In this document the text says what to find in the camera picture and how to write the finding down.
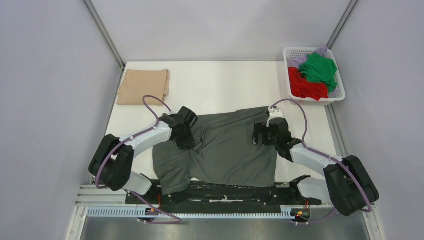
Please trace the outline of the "dark grey t shirt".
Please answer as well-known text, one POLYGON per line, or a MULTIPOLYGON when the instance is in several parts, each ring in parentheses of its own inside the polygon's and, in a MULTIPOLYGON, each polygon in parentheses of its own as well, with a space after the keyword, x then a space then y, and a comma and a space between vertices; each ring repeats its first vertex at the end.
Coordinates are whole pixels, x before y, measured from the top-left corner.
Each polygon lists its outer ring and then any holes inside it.
POLYGON ((174 141, 153 147, 153 168, 162 193, 188 188, 191 179, 219 185, 266 188, 275 184, 277 151, 254 144, 256 123, 268 120, 266 106, 201 115, 192 128, 195 145, 182 150, 174 141))

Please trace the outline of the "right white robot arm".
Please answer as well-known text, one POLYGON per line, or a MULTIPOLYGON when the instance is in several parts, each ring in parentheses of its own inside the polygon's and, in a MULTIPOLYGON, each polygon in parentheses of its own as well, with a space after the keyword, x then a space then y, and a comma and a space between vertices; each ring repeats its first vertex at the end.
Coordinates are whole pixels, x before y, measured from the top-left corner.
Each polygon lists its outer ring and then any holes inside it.
POLYGON ((285 118, 255 123, 253 144, 273 146, 287 161, 303 165, 323 176, 316 179, 303 175, 289 185, 289 199, 295 204, 306 200, 331 203, 342 215, 357 211, 370 213, 380 194, 361 160, 354 156, 333 156, 308 146, 304 140, 292 137, 285 118))

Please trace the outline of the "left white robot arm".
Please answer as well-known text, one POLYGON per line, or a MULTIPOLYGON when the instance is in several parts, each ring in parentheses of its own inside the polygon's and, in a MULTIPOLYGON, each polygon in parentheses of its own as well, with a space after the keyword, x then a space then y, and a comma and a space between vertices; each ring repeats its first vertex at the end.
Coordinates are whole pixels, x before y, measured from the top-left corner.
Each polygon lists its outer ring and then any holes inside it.
POLYGON ((153 124, 139 132, 122 137, 108 134, 101 140, 88 171, 101 189, 135 192, 145 204, 151 204, 157 198, 157 190, 147 176, 132 170, 134 159, 168 141, 181 150, 192 149, 195 145, 192 128, 197 121, 198 116, 183 106, 177 113, 157 116, 153 124))

